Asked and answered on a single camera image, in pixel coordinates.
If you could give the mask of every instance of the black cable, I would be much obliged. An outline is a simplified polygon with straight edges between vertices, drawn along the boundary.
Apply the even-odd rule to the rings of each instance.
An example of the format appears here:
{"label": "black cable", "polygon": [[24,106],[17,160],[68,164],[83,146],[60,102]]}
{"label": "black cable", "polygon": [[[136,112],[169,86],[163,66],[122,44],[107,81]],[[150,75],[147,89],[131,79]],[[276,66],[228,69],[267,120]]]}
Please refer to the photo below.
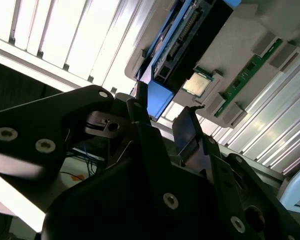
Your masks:
{"label": "black cable", "polygon": [[78,177],[78,176],[76,176],[76,175],[74,175],[74,174],[72,174],[72,173],[70,173],[70,172],[61,171],[60,173],[61,173],[61,174],[68,174],[68,175],[71,175],[71,176],[73,176],[73,177],[75,177],[75,178],[77,178],[77,179],[79,179],[79,180],[81,180],[81,181],[84,180],[84,179],[82,179],[82,178],[80,178],[80,177]]}
{"label": "black cable", "polygon": [[4,225],[3,225],[3,230],[0,232],[0,237],[2,236],[2,234],[5,233],[5,230],[6,230],[6,228],[7,228],[8,216],[4,216],[4,217],[3,217],[3,220],[4,220]]}

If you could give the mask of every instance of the blue cable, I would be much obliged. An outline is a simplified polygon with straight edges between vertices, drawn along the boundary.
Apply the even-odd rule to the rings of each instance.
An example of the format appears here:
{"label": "blue cable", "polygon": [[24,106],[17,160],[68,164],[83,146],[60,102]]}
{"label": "blue cable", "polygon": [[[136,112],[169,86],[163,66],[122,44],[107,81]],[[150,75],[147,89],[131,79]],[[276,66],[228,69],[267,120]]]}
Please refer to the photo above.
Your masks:
{"label": "blue cable", "polygon": [[88,168],[88,174],[89,174],[89,177],[90,177],[91,175],[96,174],[96,172],[93,169],[93,159],[89,156],[89,154],[87,152],[86,144],[83,145],[83,148],[84,148],[85,155],[87,156],[87,168]]}

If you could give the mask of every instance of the bolt hole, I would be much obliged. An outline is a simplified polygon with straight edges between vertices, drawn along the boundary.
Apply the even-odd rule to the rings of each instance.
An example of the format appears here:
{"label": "bolt hole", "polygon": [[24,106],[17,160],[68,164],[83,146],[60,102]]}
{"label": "bolt hole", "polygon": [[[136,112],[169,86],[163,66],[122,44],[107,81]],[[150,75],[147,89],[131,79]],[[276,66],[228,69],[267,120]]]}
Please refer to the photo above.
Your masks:
{"label": "bolt hole", "polygon": [[175,199],[174,199],[172,196],[169,196],[169,197],[167,198],[167,200],[169,201],[169,203],[175,204]]}
{"label": "bolt hole", "polygon": [[245,211],[245,219],[257,233],[261,233],[265,228],[265,218],[256,206],[249,206]]}
{"label": "bolt hole", "polygon": [[51,144],[48,143],[48,142],[42,142],[42,143],[40,144],[40,146],[41,146],[42,148],[44,148],[44,149],[49,149],[49,148],[51,148]]}
{"label": "bolt hole", "polygon": [[12,137],[12,132],[11,131],[7,131],[7,130],[3,130],[2,132],[1,132],[1,136],[2,137]]}
{"label": "bolt hole", "polygon": [[223,182],[228,188],[231,188],[231,184],[228,181],[223,181]]}
{"label": "bolt hole", "polygon": [[241,228],[241,223],[238,221],[238,220],[235,220],[234,221],[234,224],[238,227],[238,228]]}
{"label": "bolt hole", "polygon": [[119,129],[119,124],[118,123],[110,123],[108,126],[108,129],[110,132],[115,132]]}

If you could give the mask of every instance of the green circuit board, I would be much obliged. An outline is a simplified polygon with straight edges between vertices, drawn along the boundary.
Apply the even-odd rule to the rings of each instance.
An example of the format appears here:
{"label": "green circuit board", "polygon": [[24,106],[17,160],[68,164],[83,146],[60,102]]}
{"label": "green circuit board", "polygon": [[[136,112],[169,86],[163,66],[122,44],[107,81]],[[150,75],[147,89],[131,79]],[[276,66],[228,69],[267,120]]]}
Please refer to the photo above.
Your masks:
{"label": "green circuit board", "polygon": [[244,86],[250,81],[250,79],[262,68],[265,62],[271,57],[271,55],[278,49],[283,41],[278,38],[270,49],[260,57],[253,55],[250,61],[244,66],[241,72],[235,77],[230,86],[222,93],[224,104],[214,114],[215,117],[219,117],[220,114],[227,108],[230,102],[235,96],[244,88]]}

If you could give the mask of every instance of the silver screw head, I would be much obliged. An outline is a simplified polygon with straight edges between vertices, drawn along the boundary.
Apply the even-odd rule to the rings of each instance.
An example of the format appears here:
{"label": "silver screw head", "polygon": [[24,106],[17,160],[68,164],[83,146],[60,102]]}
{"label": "silver screw head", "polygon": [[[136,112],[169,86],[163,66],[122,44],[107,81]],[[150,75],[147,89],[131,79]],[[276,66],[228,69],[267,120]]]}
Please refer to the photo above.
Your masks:
{"label": "silver screw head", "polygon": [[164,201],[165,205],[167,205],[172,210],[175,210],[179,207],[178,199],[176,198],[175,195],[173,195],[170,192],[166,192],[163,195],[163,201]]}
{"label": "silver screw head", "polygon": [[40,139],[35,143],[35,149],[42,154],[50,154],[56,150],[56,144],[50,139]]}
{"label": "silver screw head", "polygon": [[246,231],[246,227],[244,223],[238,218],[237,216],[231,217],[231,223],[234,226],[234,228],[241,234],[243,234]]}
{"label": "silver screw head", "polygon": [[216,143],[216,141],[215,141],[212,137],[209,137],[209,141],[210,141],[210,143],[212,143],[212,144],[215,144],[215,143]]}
{"label": "silver screw head", "polygon": [[108,94],[107,94],[106,92],[104,92],[104,91],[100,91],[100,92],[99,92],[99,95],[100,95],[101,97],[103,97],[103,98],[107,98],[107,97],[108,97]]}
{"label": "silver screw head", "polygon": [[0,141],[10,142],[18,137],[18,132],[11,127],[0,127]]}
{"label": "silver screw head", "polygon": [[237,160],[239,163],[243,162],[243,160],[240,156],[235,156],[235,160]]}

